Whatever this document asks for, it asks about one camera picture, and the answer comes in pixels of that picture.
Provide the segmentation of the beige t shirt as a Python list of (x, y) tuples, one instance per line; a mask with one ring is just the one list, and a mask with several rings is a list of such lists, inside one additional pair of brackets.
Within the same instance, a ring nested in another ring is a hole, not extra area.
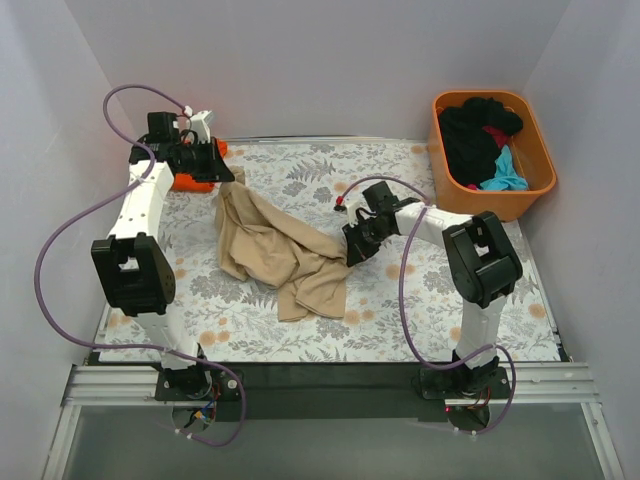
[(343, 318), (350, 273), (345, 247), (250, 189), (243, 168), (230, 170), (235, 181), (221, 183), (215, 200), (220, 268), (275, 290), (280, 322), (310, 313)]

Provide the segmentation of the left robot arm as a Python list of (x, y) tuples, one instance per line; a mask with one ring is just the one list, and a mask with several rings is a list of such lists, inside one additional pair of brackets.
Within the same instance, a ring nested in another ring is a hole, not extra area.
[(202, 365), (200, 345), (189, 336), (172, 304), (176, 276), (159, 244), (159, 226), (168, 192), (178, 174), (196, 183), (232, 182), (210, 125), (213, 114), (152, 112), (148, 131), (131, 148), (129, 183), (118, 219), (91, 247), (109, 305), (132, 318), (159, 346), (164, 387), (200, 400), (213, 386)]

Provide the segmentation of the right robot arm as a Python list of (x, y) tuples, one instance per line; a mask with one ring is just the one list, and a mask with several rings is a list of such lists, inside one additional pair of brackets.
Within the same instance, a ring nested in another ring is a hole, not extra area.
[(426, 399), (507, 399), (514, 381), (499, 358), (502, 311), (523, 267), (501, 221), (489, 211), (455, 214), (427, 204), (420, 193), (399, 199), (389, 188), (389, 177), (376, 176), (363, 197), (364, 207), (348, 204), (343, 196), (335, 210), (345, 212), (342, 231), (348, 266), (372, 258), (384, 241), (402, 236), (419, 239), (444, 250), (454, 287), (463, 301), (460, 338), (445, 364), (415, 357), (422, 367), (418, 387)]

